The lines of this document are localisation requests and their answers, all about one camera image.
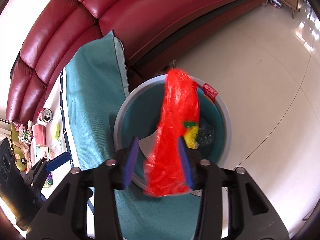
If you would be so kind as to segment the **teal striped tablecloth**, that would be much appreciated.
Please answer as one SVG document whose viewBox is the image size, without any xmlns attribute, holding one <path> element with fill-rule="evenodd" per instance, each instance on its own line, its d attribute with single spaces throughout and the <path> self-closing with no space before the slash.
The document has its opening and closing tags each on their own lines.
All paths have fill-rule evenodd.
<svg viewBox="0 0 320 240">
<path fill-rule="evenodd" d="M 129 94 L 124 49 L 113 32 L 83 45 L 61 72 L 62 114 L 73 163 L 82 170 L 115 156 L 116 116 Z M 191 239 L 200 198 L 152 198 L 131 184 L 115 192 L 125 239 Z"/>
</svg>

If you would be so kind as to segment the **black speaker box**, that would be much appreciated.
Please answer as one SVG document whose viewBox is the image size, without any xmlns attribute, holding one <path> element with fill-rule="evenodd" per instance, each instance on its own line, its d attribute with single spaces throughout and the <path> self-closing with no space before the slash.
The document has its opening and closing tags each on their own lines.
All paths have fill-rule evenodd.
<svg viewBox="0 0 320 240">
<path fill-rule="evenodd" d="M 27 231 L 37 209 L 33 204 L 30 191 L 16 167 L 8 138 L 1 141 L 0 158 L 1 199 L 14 214 L 17 226 L 21 230 Z"/>
</svg>

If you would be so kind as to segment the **red plastic bag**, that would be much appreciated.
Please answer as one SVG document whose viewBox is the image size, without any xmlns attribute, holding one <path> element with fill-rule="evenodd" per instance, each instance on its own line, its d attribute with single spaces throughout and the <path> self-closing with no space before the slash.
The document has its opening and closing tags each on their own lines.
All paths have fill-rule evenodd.
<svg viewBox="0 0 320 240">
<path fill-rule="evenodd" d="M 185 184 L 178 139 L 185 134 L 184 122 L 199 120 L 197 83 L 181 69 L 170 70 L 164 83 L 156 141 L 144 164 L 147 195 L 163 197 L 191 191 Z"/>
</svg>

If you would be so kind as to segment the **glitter filled clear jar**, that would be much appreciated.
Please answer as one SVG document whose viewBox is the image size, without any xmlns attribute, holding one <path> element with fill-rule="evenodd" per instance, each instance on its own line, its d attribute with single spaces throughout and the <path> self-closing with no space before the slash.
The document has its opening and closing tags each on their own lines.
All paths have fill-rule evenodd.
<svg viewBox="0 0 320 240">
<path fill-rule="evenodd" d="M 24 126 L 20 126 L 18 129 L 18 132 L 19 132 L 19 136 L 18 136 L 19 140 L 27 145 L 30 145 L 33 138 L 32 131 L 28 130 Z"/>
</svg>

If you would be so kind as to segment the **dark red leather sofa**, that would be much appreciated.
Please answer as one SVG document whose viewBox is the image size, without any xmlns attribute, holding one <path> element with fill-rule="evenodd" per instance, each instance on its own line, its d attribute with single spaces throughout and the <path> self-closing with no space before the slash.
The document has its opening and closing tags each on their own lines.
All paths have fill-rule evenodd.
<svg viewBox="0 0 320 240">
<path fill-rule="evenodd" d="M 109 32 L 124 46 L 134 89 L 233 19 L 267 0 L 51 0 L 12 68 L 6 118 L 26 123 L 44 106 L 76 51 Z"/>
</svg>

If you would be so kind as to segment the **small ball on floor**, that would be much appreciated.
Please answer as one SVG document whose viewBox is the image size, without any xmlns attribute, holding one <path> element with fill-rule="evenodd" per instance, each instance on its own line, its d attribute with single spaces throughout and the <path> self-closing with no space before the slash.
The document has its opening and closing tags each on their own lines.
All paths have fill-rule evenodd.
<svg viewBox="0 0 320 240">
<path fill-rule="evenodd" d="M 283 5 L 281 0 L 269 0 L 269 2 L 275 8 L 281 8 Z"/>
</svg>

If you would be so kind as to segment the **plush toy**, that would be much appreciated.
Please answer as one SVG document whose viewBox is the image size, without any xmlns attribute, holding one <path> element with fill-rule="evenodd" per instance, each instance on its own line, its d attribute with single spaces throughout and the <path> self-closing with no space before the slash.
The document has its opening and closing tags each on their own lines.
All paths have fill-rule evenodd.
<svg viewBox="0 0 320 240">
<path fill-rule="evenodd" d="M 13 125 L 11 126 L 12 131 L 11 131 L 10 140 L 11 140 L 13 154 L 15 158 L 15 164 L 18 170 L 23 173 L 27 173 L 32 166 L 31 153 L 30 153 L 31 144 L 27 145 L 19 140 L 18 129 L 20 126 L 24 126 L 28 130 L 32 131 L 31 130 L 32 125 L 33 125 L 33 122 L 29 120 L 26 126 L 24 126 L 24 124 L 17 124 L 16 127 L 14 127 Z"/>
</svg>

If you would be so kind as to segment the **red cola can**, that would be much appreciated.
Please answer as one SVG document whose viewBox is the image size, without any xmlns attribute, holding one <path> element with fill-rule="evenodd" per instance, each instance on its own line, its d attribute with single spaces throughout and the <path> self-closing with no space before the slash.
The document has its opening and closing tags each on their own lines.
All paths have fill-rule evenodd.
<svg viewBox="0 0 320 240">
<path fill-rule="evenodd" d="M 49 123 L 53 119 L 53 113 L 49 108 L 41 108 L 38 111 L 37 118 L 44 123 Z"/>
</svg>

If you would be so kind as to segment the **pink paper cup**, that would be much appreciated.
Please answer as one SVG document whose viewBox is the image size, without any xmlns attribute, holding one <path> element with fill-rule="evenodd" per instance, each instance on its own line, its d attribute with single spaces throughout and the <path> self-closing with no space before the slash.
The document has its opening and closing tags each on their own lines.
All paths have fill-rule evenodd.
<svg viewBox="0 0 320 240">
<path fill-rule="evenodd" d="M 46 145 L 46 127 L 42 124 L 34 124 L 32 131 L 36 146 L 44 147 Z"/>
</svg>

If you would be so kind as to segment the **yellow green wrapper in bin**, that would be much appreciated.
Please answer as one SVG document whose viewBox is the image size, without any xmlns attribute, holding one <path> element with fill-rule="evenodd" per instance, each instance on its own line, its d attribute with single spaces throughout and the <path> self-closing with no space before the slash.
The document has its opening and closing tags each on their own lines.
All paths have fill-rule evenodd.
<svg viewBox="0 0 320 240">
<path fill-rule="evenodd" d="M 183 123 L 186 129 L 184 140 L 189 148 L 196 150 L 198 148 L 197 137 L 199 135 L 199 124 L 197 122 L 186 121 Z"/>
</svg>

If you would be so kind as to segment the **teal round trash bin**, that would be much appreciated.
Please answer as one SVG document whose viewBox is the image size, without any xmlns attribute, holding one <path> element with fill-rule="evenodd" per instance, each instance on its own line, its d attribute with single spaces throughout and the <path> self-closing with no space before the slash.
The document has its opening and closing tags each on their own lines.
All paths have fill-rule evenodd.
<svg viewBox="0 0 320 240">
<path fill-rule="evenodd" d="M 134 89 L 122 104 L 114 125 L 113 139 L 116 150 L 128 147 L 132 137 L 140 139 L 140 150 L 132 181 L 141 189 L 146 187 L 143 166 L 155 142 L 165 78 L 165 75 L 153 77 Z M 232 140 L 228 108 L 213 87 L 196 77 L 193 80 L 198 85 L 200 117 L 214 132 L 213 142 L 209 145 L 210 150 L 202 150 L 201 154 L 222 166 L 228 157 Z"/>
</svg>

